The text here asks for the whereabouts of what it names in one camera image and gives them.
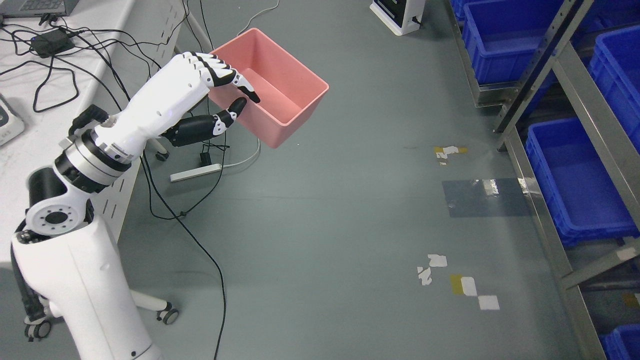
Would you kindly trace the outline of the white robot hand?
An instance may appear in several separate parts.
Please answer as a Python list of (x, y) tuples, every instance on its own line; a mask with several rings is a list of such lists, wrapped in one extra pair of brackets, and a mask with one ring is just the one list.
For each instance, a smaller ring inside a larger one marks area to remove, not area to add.
[(94, 129), (96, 145), (119, 157), (139, 157), (147, 141), (160, 135), (174, 147), (218, 137), (242, 114), (246, 98), (236, 98), (216, 114), (181, 117), (211, 89), (229, 84), (254, 103), (261, 102), (249, 80), (216, 55), (194, 51), (174, 55), (115, 114), (113, 125)]

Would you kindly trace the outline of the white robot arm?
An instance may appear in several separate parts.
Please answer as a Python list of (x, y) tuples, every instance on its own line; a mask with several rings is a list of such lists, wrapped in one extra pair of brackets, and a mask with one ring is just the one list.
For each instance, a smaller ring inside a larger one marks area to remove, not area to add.
[(25, 226), (11, 239), (14, 273), (62, 317), (83, 360), (161, 360), (138, 312), (117, 242), (101, 215), (88, 218), (94, 195), (111, 186), (147, 141), (176, 133), (185, 112), (211, 88), (232, 84), (244, 94), (215, 116), (210, 137), (260, 98), (249, 80), (214, 54), (175, 55), (103, 124), (82, 133), (54, 164), (30, 174)]

